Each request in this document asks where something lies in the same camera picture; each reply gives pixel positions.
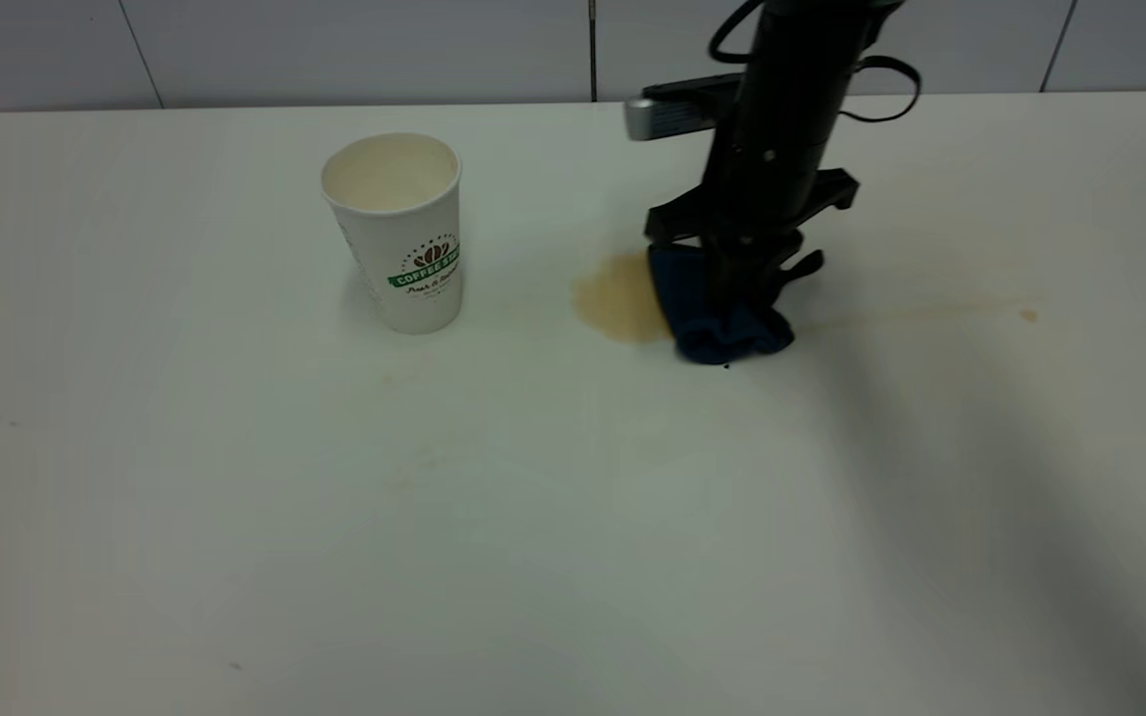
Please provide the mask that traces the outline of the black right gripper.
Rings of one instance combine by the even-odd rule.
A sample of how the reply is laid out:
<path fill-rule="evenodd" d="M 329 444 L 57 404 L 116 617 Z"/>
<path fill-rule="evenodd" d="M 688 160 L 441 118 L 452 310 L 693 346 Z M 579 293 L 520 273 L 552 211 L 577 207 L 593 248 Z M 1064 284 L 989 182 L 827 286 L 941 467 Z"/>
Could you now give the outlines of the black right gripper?
<path fill-rule="evenodd" d="M 706 298 L 713 305 L 776 302 L 784 286 L 825 266 L 802 255 L 793 231 L 825 208 L 850 208 L 859 182 L 822 160 L 859 56 L 774 56 L 745 72 L 654 85 L 643 91 L 643 137 L 678 137 L 712 129 L 694 189 L 649 208 L 645 235 L 656 245 L 702 237 Z M 747 245 L 758 239 L 746 280 Z"/>

